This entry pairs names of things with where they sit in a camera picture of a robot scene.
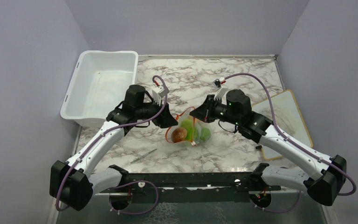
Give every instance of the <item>small black object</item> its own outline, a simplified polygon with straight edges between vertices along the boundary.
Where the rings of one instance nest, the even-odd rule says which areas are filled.
[[[220,80],[219,79],[216,79],[213,84],[217,87],[217,88],[220,88],[221,87],[221,83],[220,83]]]

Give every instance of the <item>whiteboard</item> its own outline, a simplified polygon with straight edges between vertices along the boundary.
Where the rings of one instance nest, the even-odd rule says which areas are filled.
[[[271,97],[271,100],[278,126],[303,144],[313,147],[311,137],[301,116],[293,92],[291,90],[285,90]],[[268,100],[254,104],[252,110],[272,119]],[[281,154],[266,146],[262,147],[262,153],[266,160],[282,157]]]

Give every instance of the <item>white plastic bin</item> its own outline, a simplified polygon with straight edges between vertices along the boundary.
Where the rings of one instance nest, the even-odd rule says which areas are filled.
[[[61,107],[64,119],[85,127],[101,127],[108,113],[124,100],[135,83],[135,51],[89,50],[79,56]]]

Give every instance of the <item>marble surface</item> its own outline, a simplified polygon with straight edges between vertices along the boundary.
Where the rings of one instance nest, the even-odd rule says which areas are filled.
[[[189,106],[199,106],[207,94],[214,93],[213,80],[239,72],[257,75],[265,83],[271,96],[283,91],[272,58],[150,58],[138,62],[137,79],[138,84],[150,90],[152,88],[151,77],[160,75],[170,90],[168,102],[171,113],[174,115],[181,113]],[[229,79],[226,85],[229,89],[243,90],[250,97],[252,104],[266,98],[262,87],[251,77],[234,77]],[[148,128],[133,128],[104,156],[94,172],[102,171],[112,164],[133,173],[252,171],[264,161],[261,151],[255,149],[255,143],[238,133],[223,131],[217,122],[211,123],[211,126],[213,132],[211,140],[205,145],[196,147],[166,142],[166,129],[159,129],[152,123]],[[96,132],[97,129],[84,127],[77,149],[80,150]],[[157,150],[131,163],[154,149]],[[289,168],[295,167],[284,158],[269,161],[269,163]]]

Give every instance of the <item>gray wall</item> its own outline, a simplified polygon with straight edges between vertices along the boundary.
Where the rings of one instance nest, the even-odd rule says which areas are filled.
[[[314,148],[345,157],[358,184],[358,0],[310,0],[278,63]],[[341,224],[358,223],[358,191],[334,208]]]
[[[87,49],[63,0],[0,0],[0,224],[46,222],[50,167],[78,127],[59,111]]]
[[[66,0],[91,49],[279,54],[308,0]]]

